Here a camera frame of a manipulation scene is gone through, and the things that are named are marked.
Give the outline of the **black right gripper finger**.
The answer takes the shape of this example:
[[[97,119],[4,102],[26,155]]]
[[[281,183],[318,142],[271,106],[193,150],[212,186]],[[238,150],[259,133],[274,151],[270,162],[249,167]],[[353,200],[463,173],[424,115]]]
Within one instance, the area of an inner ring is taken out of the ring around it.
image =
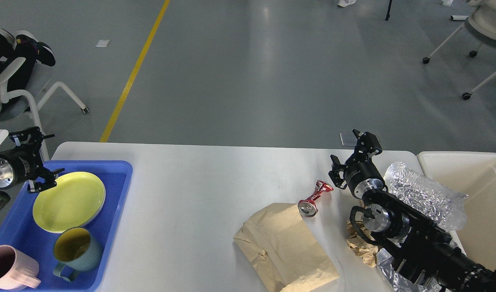
[[[344,190],[347,187],[347,183],[345,183],[346,180],[344,178],[344,173],[348,166],[346,164],[341,164],[339,158],[335,155],[330,155],[330,158],[332,161],[332,166],[331,170],[328,172],[328,175],[335,187]]]
[[[353,129],[352,133],[357,138],[354,153],[352,154],[352,161],[371,161],[373,156],[380,155],[383,152],[383,147],[376,135],[367,131],[361,132],[357,129]]]

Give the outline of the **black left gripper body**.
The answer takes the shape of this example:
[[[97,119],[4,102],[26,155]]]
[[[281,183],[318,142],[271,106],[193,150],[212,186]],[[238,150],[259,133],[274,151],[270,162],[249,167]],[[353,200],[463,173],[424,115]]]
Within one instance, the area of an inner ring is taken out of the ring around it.
[[[39,178],[43,161],[39,152],[13,148],[0,152],[0,190],[6,190],[26,180]]]

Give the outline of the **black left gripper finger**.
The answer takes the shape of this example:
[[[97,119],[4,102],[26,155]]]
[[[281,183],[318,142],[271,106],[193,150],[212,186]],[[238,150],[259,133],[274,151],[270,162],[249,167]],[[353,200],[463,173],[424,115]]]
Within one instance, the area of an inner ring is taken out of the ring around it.
[[[23,131],[9,133],[9,138],[16,144],[18,150],[24,151],[36,159],[40,158],[42,161],[50,160],[50,155],[44,141],[53,137],[55,137],[55,134],[44,135],[40,127],[29,127]]]
[[[35,173],[27,179],[28,193],[39,193],[57,186],[56,179],[58,174],[63,171],[65,171],[64,168],[55,169],[53,171],[47,168],[38,168]]]

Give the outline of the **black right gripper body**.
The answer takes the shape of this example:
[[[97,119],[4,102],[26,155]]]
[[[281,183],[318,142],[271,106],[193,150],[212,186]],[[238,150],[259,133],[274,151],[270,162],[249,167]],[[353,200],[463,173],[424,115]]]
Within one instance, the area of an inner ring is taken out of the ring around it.
[[[366,198],[371,192],[386,192],[385,181],[371,160],[342,164],[341,172],[341,189],[348,188],[354,198]]]

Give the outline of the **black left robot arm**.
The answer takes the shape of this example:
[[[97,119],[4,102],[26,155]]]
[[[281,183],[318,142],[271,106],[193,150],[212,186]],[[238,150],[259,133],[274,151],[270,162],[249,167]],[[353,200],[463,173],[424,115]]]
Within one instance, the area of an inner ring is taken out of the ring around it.
[[[16,146],[0,151],[0,210],[11,200],[5,190],[29,181],[28,192],[38,193],[57,186],[56,178],[64,168],[49,170],[40,155],[42,142],[55,135],[44,135],[38,126],[9,133]]]

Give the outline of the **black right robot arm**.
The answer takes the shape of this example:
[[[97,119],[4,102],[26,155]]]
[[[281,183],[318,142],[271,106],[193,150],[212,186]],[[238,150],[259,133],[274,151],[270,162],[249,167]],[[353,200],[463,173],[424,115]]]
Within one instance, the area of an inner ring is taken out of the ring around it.
[[[357,129],[352,132],[357,139],[354,152],[345,164],[331,155],[328,175],[336,187],[348,187],[352,196],[364,203],[352,207],[349,220],[356,225],[357,213],[361,213],[371,235],[360,228],[357,234],[391,254],[393,269],[413,284],[435,279],[443,292],[496,292],[496,270],[477,264],[460,248],[452,247],[450,233],[389,193],[372,162],[372,157],[383,151],[376,135]]]

